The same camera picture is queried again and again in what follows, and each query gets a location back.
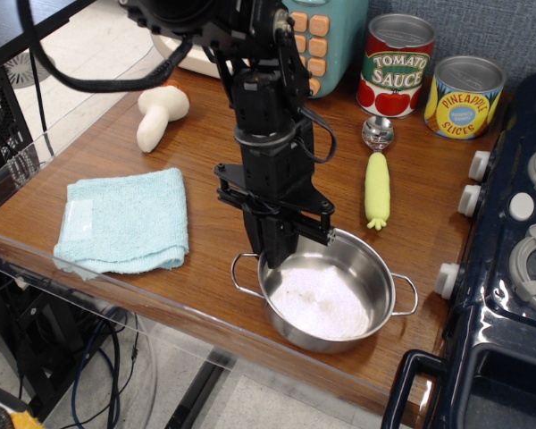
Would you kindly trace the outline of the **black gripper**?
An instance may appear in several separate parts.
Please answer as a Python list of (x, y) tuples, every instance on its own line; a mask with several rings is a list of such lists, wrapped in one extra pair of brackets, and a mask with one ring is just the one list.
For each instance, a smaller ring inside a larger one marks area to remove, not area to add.
[(319, 116), (303, 116), (285, 130), (265, 136), (237, 127), (234, 138), (242, 163), (214, 167), (220, 181), (218, 198), (236, 208), (251, 209), (252, 213), (243, 213), (248, 240), (272, 269), (279, 268), (297, 248), (297, 233), (275, 216), (318, 215), (320, 222), (312, 218), (297, 221), (297, 232), (324, 246), (336, 236), (334, 227), (323, 225), (331, 221), (335, 206), (312, 183), (315, 166), (334, 157), (335, 143), (331, 142), (324, 159), (317, 157), (315, 124), (335, 139), (330, 125)]

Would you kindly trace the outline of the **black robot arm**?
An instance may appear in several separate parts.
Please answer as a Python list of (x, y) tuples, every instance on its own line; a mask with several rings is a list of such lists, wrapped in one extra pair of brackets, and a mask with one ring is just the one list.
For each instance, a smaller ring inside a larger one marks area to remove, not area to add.
[(239, 164), (217, 164), (222, 202), (241, 210), (252, 249), (271, 268), (297, 249), (300, 237), (327, 244), (334, 205), (313, 183), (322, 159), (307, 107), (309, 72), (297, 50), (293, 20), (280, 1), (128, 1), (140, 27), (178, 39), (179, 65), (200, 46), (220, 74), (236, 117)]

